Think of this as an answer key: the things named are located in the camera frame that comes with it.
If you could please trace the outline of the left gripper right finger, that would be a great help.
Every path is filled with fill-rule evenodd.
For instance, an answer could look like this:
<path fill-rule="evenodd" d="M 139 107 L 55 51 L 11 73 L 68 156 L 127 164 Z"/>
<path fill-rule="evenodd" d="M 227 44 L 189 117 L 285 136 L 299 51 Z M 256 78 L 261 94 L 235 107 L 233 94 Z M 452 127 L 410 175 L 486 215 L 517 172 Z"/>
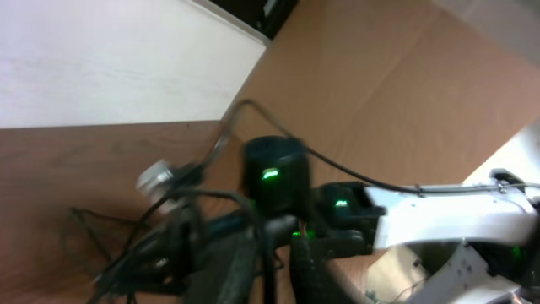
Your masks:
<path fill-rule="evenodd" d="M 341 282 L 309 239 L 294 236 L 290 243 L 289 277 L 297 304 L 361 304 L 363 296 Z"/>

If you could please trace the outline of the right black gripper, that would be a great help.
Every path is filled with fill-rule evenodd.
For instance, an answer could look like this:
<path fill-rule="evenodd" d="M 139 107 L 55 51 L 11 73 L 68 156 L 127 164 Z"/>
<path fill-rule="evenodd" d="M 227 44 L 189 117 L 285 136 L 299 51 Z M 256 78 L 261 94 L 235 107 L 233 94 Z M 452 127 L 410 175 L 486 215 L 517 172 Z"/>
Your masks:
<path fill-rule="evenodd" d="M 198 254 L 206 243 L 198 207 L 175 209 L 109 266 L 97 286 L 118 295 L 143 292 L 180 296 L 189 286 L 190 274 L 200 267 Z"/>

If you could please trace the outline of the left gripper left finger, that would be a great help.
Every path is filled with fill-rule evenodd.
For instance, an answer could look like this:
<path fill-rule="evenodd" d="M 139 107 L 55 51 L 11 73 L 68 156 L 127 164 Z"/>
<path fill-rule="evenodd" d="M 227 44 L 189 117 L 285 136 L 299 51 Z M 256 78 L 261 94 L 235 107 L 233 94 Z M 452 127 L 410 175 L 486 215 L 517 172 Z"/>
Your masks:
<path fill-rule="evenodd" d="M 258 243 L 253 233 L 237 232 L 212 241 L 204 267 L 190 276 L 184 304 L 245 304 L 255 273 Z"/>

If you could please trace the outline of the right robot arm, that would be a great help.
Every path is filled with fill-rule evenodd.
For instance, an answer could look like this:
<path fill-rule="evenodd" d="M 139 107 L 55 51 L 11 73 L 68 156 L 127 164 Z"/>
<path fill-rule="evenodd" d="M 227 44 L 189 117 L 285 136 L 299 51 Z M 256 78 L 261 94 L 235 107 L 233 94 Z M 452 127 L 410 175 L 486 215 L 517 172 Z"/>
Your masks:
<path fill-rule="evenodd" d="M 272 303 L 273 256 L 286 246 L 298 303 L 352 303 L 332 260 L 429 242 L 455 242 L 456 250 L 413 287 L 412 303 L 447 303 L 499 278 L 538 294 L 539 204 L 522 180 L 495 171 L 489 184 L 397 187 L 353 174 L 312 187 L 311 153 L 297 138 L 249 141 L 237 192 L 200 188 L 203 165 L 150 167 L 140 188 L 178 207 L 145 236 L 129 236 L 98 277 L 95 300 L 147 292 L 243 303 L 261 275 Z"/>

